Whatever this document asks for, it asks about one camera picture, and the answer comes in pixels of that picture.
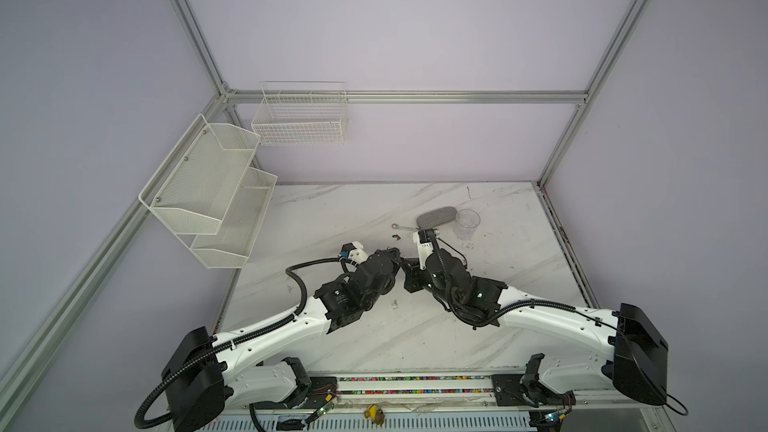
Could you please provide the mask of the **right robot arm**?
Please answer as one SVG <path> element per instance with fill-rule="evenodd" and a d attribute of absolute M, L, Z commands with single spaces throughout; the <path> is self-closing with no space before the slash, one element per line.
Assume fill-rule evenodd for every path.
<path fill-rule="evenodd" d="M 587 390 L 615 390 L 642 404 L 666 404 L 669 347 L 639 307 L 595 309 L 537 297 L 470 275 L 443 249 L 425 259 L 404 259 L 401 267 L 407 291 L 431 293 L 473 329 L 531 330 L 580 347 L 569 356 L 541 352 L 530 357 L 518 386 L 529 405 Z"/>

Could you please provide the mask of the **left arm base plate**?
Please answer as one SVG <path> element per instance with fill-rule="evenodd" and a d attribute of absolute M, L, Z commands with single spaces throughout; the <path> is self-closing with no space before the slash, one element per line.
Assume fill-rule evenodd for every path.
<path fill-rule="evenodd" d="M 255 410 L 318 409 L 329 394 L 338 390 L 338 379 L 333 376 L 311 376 L 308 386 L 299 386 L 280 402 L 257 402 Z"/>

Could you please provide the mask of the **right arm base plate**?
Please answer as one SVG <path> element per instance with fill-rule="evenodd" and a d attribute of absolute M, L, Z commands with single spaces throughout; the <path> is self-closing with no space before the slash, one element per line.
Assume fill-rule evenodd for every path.
<path fill-rule="evenodd" d="M 545 355 L 534 354 L 530 357 L 523 373 L 494 374 L 491 376 L 492 390 L 496 404 L 503 406 L 540 406 L 562 405 L 569 408 L 574 405 L 573 391 L 557 393 L 547 388 L 539 377 L 539 369 Z"/>

